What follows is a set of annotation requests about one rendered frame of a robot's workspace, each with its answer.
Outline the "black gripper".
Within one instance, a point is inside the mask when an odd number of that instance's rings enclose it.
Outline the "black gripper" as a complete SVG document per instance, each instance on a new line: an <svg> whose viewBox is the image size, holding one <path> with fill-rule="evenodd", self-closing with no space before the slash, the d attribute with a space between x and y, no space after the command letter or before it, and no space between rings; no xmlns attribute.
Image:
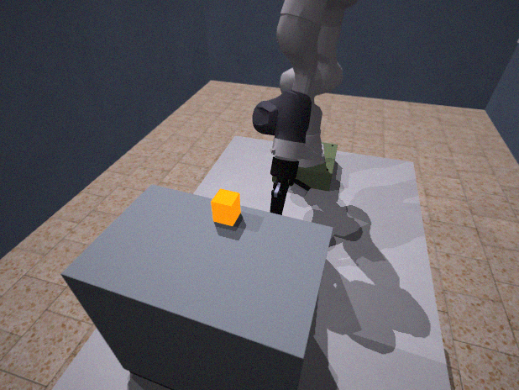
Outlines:
<svg viewBox="0 0 519 390"><path fill-rule="evenodd" d="M298 165L299 161L284 161L273 157L270 174L276 177L276 181L271 191L270 213L282 215L289 188L288 179L296 178Z"/></svg>

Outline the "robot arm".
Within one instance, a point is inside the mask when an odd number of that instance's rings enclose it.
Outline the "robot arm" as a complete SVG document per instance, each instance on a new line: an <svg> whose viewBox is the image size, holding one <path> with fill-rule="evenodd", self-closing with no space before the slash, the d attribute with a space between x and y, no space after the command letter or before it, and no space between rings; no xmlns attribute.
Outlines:
<svg viewBox="0 0 519 390"><path fill-rule="evenodd" d="M293 68L280 77L282 94L258 103L252 115L258 132L275 135L270 149L275 158L299 161L304 168L325 163L322 110L314 98L341 85L338 38L344 10L358 1L285 0L276 37Z"/></svg>

